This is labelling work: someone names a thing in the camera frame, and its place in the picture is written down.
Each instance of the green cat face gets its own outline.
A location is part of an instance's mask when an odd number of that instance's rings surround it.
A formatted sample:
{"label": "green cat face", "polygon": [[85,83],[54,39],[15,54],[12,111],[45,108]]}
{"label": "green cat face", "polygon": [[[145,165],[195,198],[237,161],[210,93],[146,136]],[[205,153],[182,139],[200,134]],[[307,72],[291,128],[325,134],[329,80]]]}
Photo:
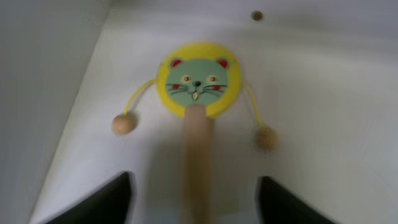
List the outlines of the green cat face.
{"label": "green cat face", "polygon": [[219,100],[228,87],[228,61],[219,59],[174,59],[166,81],[169,98],[183,107],[208,106]]}

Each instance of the wooden handle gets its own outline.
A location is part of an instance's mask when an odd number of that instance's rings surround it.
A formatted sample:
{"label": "wooden handle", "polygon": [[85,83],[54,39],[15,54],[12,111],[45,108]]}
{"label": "wooden handle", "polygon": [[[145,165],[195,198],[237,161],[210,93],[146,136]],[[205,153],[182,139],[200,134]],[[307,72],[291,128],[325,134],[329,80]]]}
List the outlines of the wooden handle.
{"label": "wooden handle", "polygon": [[194,224],[209,224],[211,220],[211,125],[205,107],[194,105],[185,110],[181,212],[190,212]]}

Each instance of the cat eye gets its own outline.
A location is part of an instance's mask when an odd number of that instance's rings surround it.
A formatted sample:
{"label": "cat eye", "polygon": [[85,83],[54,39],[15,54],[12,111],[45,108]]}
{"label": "cat eye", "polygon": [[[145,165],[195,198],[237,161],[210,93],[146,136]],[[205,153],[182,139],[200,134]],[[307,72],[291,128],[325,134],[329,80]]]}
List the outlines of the cat eye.
{"label": "cat eye", "polygon": [[181,82],[182,83],[189,83],[191,81],[191,77],[189,76],[189,75],[184,75],[182,78],[181,78]]}
{"label": "cat eye", "polygon": [[210,84],[214,84],[217,82],[217,78],[215,77],[215,75],[209,75],[209,77],[207,78],[207,82]]}

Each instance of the toy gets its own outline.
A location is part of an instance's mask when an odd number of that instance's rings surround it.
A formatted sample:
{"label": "toy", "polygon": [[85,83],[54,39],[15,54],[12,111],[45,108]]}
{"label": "toy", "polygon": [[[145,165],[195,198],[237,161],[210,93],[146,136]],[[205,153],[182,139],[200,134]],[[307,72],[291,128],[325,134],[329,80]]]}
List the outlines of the toy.
{"label": "toy", "polygon": [[209,223],[211,119],[226,111],[243,87],[261,127],[256,134],[257,145],[275,149],[277,134],[259,119],[254,97],[241,81],[239,65],[233,54],[220,45],[199,42],[171,53],[160,65],[157,78],[145,83],[131,96],[124,113],[113,120],[113,131],[117,135],[128,134],[136,127],[137,122],[128,110],[136,96],[153,83],[163,104],[184,119],[183,196],[186,204],[183,208],[190,208],[196,223]]}

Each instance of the cat mouth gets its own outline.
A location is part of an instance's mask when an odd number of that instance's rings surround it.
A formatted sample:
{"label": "cat mouth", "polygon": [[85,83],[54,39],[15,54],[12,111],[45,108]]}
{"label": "cat mouth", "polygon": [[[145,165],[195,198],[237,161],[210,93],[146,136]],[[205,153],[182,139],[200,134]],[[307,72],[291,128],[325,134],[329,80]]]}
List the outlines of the cat mouth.
{"label": "cat mouth", "polygon": [[199,93],[195,90],[193,93],[192,93],[192,99],[193,100],[197,100],[199,98]]}

